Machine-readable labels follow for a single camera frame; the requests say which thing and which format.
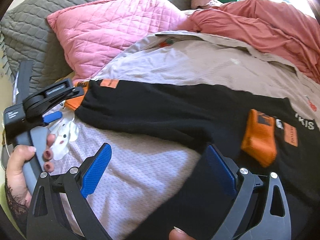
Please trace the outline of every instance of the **lace sleeve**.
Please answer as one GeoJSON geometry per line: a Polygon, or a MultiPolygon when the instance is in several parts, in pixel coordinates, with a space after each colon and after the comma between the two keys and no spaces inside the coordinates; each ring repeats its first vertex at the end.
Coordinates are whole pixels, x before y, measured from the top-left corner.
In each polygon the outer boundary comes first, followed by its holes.
{"type": "Polygon", "coordinates": [[[23,199],[19,199],[17,196],[12,196],[12,189],[8,186],[7,175],[5,176],[5,195],[7,197],[8,207],[10,212],[17,223],[17,226],[20,228],[21,232],[26,236],[27,235],[27,217],[28,217],[28,208],[25,205],[19,204],[23,202],[23,199]]]}

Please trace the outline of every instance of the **black device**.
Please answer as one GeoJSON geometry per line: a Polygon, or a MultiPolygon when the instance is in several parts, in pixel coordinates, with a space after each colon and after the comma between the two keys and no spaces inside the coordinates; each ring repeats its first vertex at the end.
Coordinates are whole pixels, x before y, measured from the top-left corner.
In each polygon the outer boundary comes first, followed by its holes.
{"type": "MultiPolygon", "coordinates": [[[[291,240],[289,207],[278,175],[272,172],[259,176],[246,168],[239,169],[214,145],[209,145],[207,151],[215,157],[213,166],[219,177],[224,178],[221,185],[225,193],[234,196],[228,215],[211,240],[291,240]],[[250,210],[257,191],[263,197],[250,210]],[[271,214],[272,203],[280,205],[280,214],[271,214]]],[[[104,143],[79,168],[72,167],[65,174],[54,176],[43,172],[29,208],[27,240],[112,240],[85,199],[94,192],[110,159],[111,147],[104,143]],[[60,193],[67,195],[84,237],[71,230],[60,193]]]]}
{"type": "Polygon", "coordinates": [[[78,97],[84,94],[83,88],[73,87],[70,79],[56,82],[44,89],[29,95],[29,82],[33,61],[22,61],[17,77],[16,104],[4,110],[4,130],[6,142],[17,145],[35,146],[36,155],[23,166],[23,174],[30,193],[43,171],[44,160],[42,153],[45,150],[47,126],[50,122],[62,117],[61,112],[48,116],[42,115],[63,100],[78,97]]]}

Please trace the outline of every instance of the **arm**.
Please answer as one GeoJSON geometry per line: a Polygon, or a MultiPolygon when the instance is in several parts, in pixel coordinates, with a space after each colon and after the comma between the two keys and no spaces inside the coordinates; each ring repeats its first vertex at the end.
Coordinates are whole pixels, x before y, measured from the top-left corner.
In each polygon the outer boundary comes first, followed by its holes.
{"type": "MultiPolygon", "coordinates": [[[[53,144],[55,136],[50,134],[47,138],[47,149],[44,158],[52,159],[53,153],[49,147],[53,144]]],[[[32,146],[18,145],[10,154],[7,169],[5,171],[5,194],[8,207],[21,232],[26,235],[28,208],[31,202],[31,194],[22,173],[25,161],[30,160],[35,154],[32,146]]],[[[48,172],[53,171],[53,163],[46,162],[44,169],[48,172]]]]}

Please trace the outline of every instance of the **pink quilted pillow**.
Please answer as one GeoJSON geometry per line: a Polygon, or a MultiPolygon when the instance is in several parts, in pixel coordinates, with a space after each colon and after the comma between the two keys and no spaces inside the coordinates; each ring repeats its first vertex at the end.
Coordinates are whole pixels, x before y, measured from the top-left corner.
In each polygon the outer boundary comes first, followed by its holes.
{"type": "Polygon", "coordinates": [[[121,51],[150,33],[192,30],[168,0],[99,0],[47,17],[62,45],[74,81],[94,77],[121,51]]]}

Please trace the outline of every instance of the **label sticker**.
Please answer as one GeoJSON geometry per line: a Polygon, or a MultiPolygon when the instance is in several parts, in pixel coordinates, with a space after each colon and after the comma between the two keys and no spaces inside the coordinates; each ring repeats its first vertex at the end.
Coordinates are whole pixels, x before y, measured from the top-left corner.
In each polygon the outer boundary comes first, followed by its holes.
{"type": "Polygon", "coordinates": [[[118,79],[103,79],[100,83],[101,87],[116,88],[119,83],[118,79]]]}
{"type": "Polygon", "coordinates": [[[287,143],[298,147],[297,129],[288,123],[284,123],[284,140],[287,143]]]}

